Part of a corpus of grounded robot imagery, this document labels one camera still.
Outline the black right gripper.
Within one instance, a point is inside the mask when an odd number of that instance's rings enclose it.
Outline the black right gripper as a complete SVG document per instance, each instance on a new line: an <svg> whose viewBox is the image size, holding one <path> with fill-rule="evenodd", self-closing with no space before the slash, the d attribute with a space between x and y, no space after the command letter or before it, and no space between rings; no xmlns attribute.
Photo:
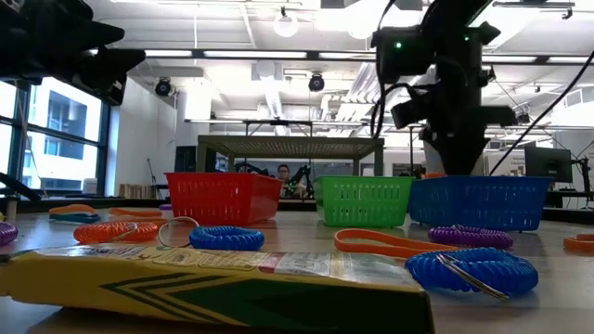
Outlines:
<svg viewBox="0 0 594 334"><path fill-rule="evenodd" d="M487 125L515 125L516 114L509 106L473 106L464 73L437 74L437 78L422 95L428 98L427 123L420 132L425 167L430 173L483 175L486 139L455 133L480 132Z"/></svg>

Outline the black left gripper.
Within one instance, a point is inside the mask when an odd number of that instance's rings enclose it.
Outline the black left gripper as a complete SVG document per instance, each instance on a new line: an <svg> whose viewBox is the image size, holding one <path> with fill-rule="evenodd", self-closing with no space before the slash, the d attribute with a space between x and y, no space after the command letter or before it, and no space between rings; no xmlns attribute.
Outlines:
<svg viewBox="0 0 594 334"><path fill-rule="evenodd" d="M1 3L1 77L13 79L42 70L48 60L76 55L87 47L120 41L122 28L92 21L82 0ZM127 72L146 58L140 49L101 46L74 62L72 81L110 105L123 103Z"/></svg>

